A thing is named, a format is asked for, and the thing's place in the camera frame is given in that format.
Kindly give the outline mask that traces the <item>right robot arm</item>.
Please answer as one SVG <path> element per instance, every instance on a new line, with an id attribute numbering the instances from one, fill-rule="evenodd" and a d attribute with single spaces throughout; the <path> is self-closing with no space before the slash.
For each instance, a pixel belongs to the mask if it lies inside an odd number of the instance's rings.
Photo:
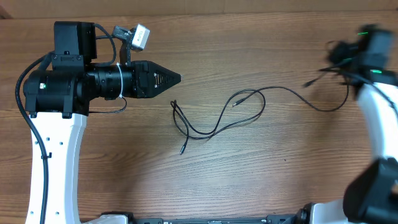
<path id="1" fill-rule="evenodd" d="M 368 24 L 356 42 L 340 41 L 329 52 L 331 66 L 322 72 L 337 73 L 354 87 L 373 160 L 342 199 L 307 204 L 296 223 L 397 223 L 397 74 L 386 70 L 393 41 L 392 31 Z"/>

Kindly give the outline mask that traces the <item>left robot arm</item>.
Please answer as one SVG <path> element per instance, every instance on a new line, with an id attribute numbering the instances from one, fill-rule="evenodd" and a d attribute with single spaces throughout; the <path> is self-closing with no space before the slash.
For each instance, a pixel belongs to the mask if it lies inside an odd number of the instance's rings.
<path id="1" fill-rule="evenodd" d="M 92 22 L 57 21 L 55 48 L 27 67 L 15 96 L 32 132 L 32 172 L 27 223 L 79 223 L 80 146 L 95 98 L 153 98 L 181 82 L 180 74 L 154 62 L 131 60 L 145 48 L 149 29 L 116 26 L 103 37 L 120 40 L 109 62 L 96 61 Z"/>

